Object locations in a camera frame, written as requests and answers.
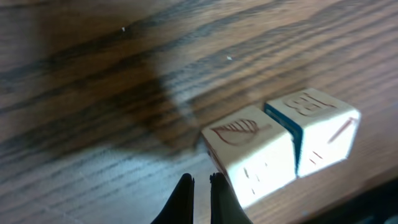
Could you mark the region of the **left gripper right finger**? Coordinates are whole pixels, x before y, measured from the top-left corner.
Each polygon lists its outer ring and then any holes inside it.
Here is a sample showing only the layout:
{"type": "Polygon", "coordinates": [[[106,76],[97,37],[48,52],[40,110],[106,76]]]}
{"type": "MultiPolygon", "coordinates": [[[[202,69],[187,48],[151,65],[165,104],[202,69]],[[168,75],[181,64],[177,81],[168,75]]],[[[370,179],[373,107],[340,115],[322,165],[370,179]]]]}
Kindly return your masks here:
{"type": "Polygon", "coordinates": [[[210,183],[211,224],[252,224],[222,173],[213,173],[210,183]]]}

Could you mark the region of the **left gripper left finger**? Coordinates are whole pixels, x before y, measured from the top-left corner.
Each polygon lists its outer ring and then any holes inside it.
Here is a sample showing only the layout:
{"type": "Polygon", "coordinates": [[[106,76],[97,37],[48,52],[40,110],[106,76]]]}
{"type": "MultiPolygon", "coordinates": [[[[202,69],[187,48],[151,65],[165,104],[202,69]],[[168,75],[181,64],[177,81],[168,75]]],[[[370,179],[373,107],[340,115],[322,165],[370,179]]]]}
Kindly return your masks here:
{"type": "Polygon", "coordinates": [[[193,224],[195,179],[181,176],[168,201],[151,224],[193,224]]]}

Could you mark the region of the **white block with brush picture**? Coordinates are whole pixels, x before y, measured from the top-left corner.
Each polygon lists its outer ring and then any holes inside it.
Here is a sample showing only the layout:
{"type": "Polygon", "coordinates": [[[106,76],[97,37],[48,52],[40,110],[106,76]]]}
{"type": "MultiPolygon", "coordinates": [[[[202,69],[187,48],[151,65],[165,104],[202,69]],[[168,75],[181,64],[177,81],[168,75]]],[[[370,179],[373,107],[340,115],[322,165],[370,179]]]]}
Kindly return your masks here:
{"type": "Polygon", "coordinates": [[[243,208],[296,179],[291,134],[257,106],[225,116],[201,134],[243,208]]]}

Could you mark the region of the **block with blue side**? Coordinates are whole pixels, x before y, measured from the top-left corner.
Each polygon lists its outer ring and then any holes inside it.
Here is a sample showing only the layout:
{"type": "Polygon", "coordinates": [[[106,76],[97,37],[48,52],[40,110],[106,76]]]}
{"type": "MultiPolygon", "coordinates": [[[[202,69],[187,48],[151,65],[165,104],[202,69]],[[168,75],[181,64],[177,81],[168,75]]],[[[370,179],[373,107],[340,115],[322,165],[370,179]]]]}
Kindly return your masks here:
{"type": "Polygon", "coordinates": [[[298,177],[347,159],[361,121],[360,110],[314,88],[267,101],[264,111],[292,134],[298,177]]]}

